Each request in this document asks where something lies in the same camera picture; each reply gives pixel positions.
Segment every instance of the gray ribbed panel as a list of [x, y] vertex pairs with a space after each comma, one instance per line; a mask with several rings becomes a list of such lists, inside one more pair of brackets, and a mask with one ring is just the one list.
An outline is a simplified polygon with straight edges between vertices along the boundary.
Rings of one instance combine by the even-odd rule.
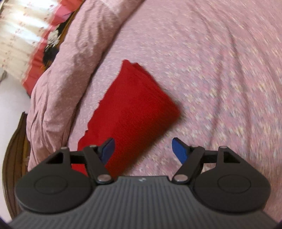
[[263, 212], [224, 215], [200, 204], [187, 186], [166, 177], [120, 177], [99, 186], [80, 207], [57, 215], [23, 212], [10, 223], [15, 229], [271, 229]]

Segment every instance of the white wall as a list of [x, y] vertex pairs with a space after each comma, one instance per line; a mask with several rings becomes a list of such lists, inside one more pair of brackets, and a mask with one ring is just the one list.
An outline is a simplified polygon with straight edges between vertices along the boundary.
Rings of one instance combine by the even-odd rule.
[[[8, 76], [0, 82], [0, 171], [8, 143], [19, 123], [21, 113], [28, 112], [30, 99], [20, 82]], [[11, 220], [2, 187], [0, 187], [0, 217], [6, 222]]]

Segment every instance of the pink bedsheet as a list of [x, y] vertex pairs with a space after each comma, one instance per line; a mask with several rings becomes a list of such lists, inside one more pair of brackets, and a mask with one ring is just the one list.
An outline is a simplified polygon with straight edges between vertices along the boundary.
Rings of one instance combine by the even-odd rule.
[[265, 211], [281, 220], [281, 22], [282, 2], [276, 0], [146, 0], [92, 78], [70, 149], [77, 149], [122, 60], [138, 62], [182, 106], [183, 117], [128, 174], [176, 172], [173, 137], [206, 149], [227, 145], [270, 181]]

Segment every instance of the folded red cloth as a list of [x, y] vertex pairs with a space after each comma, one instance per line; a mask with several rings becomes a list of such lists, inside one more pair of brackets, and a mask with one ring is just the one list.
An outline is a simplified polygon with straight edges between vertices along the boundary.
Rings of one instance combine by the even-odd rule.
[[[78, 150], [114, 138], [115, 151], [106, 169], [121, 175], [179, 118], [180, 110], [139, 64], [124, 60], [78, 143]], [[86, 174], [84, 165], [72, 168]]]

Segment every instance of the metal screw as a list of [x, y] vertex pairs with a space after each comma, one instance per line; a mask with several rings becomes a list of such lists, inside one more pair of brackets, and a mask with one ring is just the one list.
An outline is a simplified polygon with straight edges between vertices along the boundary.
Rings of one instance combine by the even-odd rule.
[[108, 182], [112, 179], [112, 177], [108, 174], [101, 174], [97, 177], [98, 181], [100, 182]]
[[142, 177], [140, 179], [138, 179], [140, 182], [145, 182], [146, 181], [146, 178]]
[[188, 180], [188, 177], [184, 174], [177, 174], [174, 176], [174, 180], [177, 182], [184, 182]]

